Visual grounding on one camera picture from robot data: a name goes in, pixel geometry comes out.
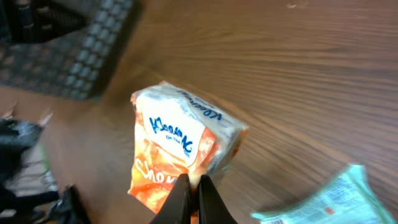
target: wood grain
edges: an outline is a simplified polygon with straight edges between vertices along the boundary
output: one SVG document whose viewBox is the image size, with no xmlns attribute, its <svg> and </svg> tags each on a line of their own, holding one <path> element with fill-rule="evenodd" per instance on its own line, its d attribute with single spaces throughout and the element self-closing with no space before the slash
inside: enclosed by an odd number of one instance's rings
<svg viewBox="0 0 398 224">
<path fill-rule="evenodd" d="M 32 113 L 53 106 L 43 141 L 60 185 L 77 184 L 93 223 L 154 216 L 126 193 L 134 156 L 129 97 L 162 80 L 250 125 L 220 186 L 239 223 L 307 197 L 350 162 L 366 165 L 396 219 L 397 15 L 393 0 L 145 1 L 99 103 L 0 93 Z"/>
</svg>

